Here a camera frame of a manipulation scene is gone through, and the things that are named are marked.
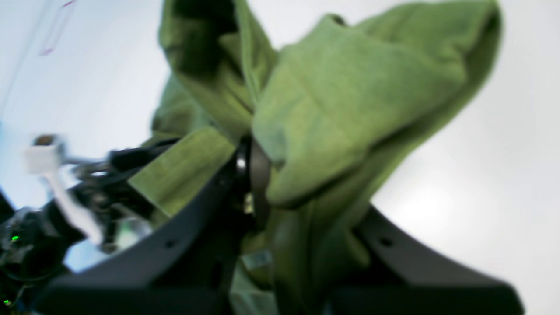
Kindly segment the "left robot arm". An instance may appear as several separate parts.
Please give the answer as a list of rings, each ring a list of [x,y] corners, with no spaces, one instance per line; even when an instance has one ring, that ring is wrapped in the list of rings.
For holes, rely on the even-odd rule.
[[[146,267],[149,254],[125,261],[113,270],[102,267],[94,277],[74,276],[42,287],[66,272],[70,247],[88,239],[105,253],[119,249],[122,222],[142,221],[153,207],[128,179],[171,147],[112,152],[108,160],[66,157],[63,146],[32,145],[26,152],[31,173],[46,180],[53,198],[40,210],[15,210],[1,196],[1,313],[34,309],[46,315],[181,315],[189,304],[175,288],[151,287],[133,268]]]

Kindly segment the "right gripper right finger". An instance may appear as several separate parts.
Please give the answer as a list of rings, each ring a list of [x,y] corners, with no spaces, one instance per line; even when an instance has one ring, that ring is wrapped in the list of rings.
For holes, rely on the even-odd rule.
[[[422,244],[374,206],[354,229],[370,265],[328,299],[330,315],[523,315],[505,281],[466,267]]]

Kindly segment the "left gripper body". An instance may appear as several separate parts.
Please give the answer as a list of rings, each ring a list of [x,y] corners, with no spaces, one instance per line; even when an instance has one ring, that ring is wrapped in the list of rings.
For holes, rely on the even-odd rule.
[[[162,155],[165,146],[111,151],[105,159],[68,159],[54,173],[40,174],[68,225],[98,249],[118,249],[124,220],[147,221],[155,207],[129,183],[130,178]]]

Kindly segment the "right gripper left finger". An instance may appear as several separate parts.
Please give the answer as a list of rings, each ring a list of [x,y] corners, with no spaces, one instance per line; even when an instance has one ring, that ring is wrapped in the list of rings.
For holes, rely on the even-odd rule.
[[[256,219],[254,140],[229,160],[170,221],[97,266],[54,279],[34,303],[42,315],[232,315],[229,301],[241,243]]]

